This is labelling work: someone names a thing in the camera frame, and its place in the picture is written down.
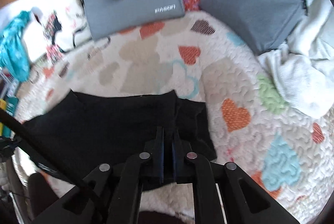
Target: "blue heart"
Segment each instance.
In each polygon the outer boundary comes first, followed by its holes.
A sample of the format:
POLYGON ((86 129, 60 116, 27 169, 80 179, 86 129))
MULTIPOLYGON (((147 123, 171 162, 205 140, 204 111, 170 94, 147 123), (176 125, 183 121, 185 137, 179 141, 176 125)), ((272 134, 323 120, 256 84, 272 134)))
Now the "blue heart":
POLYGON ((278 190, 282 184, 293 185, 300 178, 300 165, 296 152, 276 134, 264 159, 262 181, 269 191, 278 190))
POLYGON ((172 61, 171 63, 172 63, 172 65, 173 64, 179 64, 184 69, 184 71, 185 71, 186 79, 190 79, 194 83, 194 89, 193 89, 193 91, 190 94, 183 95, 183 96, 178 95, 178 97, 180 99, 188 99, 188 100, 192 99, 193 97, 195 97, 198 94, 198 91, 199 91, 199 89, 198 89, 198 79, 196 79, 193 76, 189 76, 187 74, 187 66, 184 64, 183 60, 176 59, 176 60, 172 61))
POLYGON ((66 76, 66 81, 69 82, 73 77, 76 72, 74 70, 68 71, 67 76, 66 76))
POLYGON ((245 45, 245 41, 243 41, 238 35, 236 35, 235 33, 232 33, 232 32, 228 32, 227 34, 227 37, 229 40, 231 40, 234 44, 234 46, 238 47, 238 46, 241 46, 241 45, 245 45))

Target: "black cloth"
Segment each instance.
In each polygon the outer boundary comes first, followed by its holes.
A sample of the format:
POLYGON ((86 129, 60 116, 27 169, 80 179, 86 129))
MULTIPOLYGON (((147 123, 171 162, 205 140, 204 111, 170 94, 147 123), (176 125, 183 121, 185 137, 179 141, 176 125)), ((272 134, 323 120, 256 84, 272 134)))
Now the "black cloth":
MULTIPOLYGON (((163 95, 103 98, 70 91, 48 113, 24 125, 53 157, 62 159, 81 178, 101 163, 123 163, 143 152, 162 126, 165 138, 178 128, 192 150, 213 160, 205 103, 179 99, 175 91, 163 95)), ((24 141, 22 148, 48 174, 67 181, 24 141)))
POLYGON ((0 219, 1 224, 19 224, 15 215, 14 204, 10 196, 0 196, 0 219))
POLYGON ((143 211, 139 213, 138 224, 185 224, 175 216, 158 212, 143 211))

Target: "white cloth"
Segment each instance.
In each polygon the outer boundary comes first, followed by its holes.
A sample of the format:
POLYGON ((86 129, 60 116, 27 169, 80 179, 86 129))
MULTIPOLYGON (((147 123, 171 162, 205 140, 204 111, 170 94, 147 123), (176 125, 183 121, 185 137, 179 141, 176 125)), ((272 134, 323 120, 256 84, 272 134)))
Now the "white cloth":
POLYGON ((30 22, 23 30, 21 43, 25 48, 29 61, 35 63, 46 52, 48 41, 43 34, 43 26, 36 20, 34 13, 30 13, 30 22))
POLYGON ((331 10, 328 20, 319 35, 311 44, 310 59, 334 59, 334 10, 331 10))
POLYGON ((288 36, 290 52, 309 56, 312 43, 326 23, 333 8, 330 0, 314 0, 309 6, 309 15, 304 16, 293 32, 288 36))
POLYGON ((334 61, 312 62, 301 54, 288 54, 288 46, 258 57, 271 73, 276 89, 292 107, 313 118, 320 118, 334 102, 334 61))

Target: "white pillow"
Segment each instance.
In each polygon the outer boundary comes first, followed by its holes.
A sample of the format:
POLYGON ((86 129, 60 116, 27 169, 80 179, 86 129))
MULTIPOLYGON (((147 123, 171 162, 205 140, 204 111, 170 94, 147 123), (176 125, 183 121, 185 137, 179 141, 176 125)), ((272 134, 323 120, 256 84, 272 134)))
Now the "white pillow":
POLYGON ((31 63, 35 63, 46 53, 48 41, 44 37, 44 28, 36 20, 34 14, 30 13, 30 22, 23 30, 21 43, 25 48, 31 63))
POLYGON ((91 38, 91 32, 87 25, 81 0, 60 1, 56 8, 50 11, 49 14, 43 15, 41 23, 44 27, 46 27, 49 16, 53 13, 53 11, 56 12, 58 21, 61 24, 61 31, 56 32, 55 35, 55 44, 57 44, 63 51, 67 52, 74 48, 73 34, 78 29, 84 28, 75 36, 76 47, 91 38))

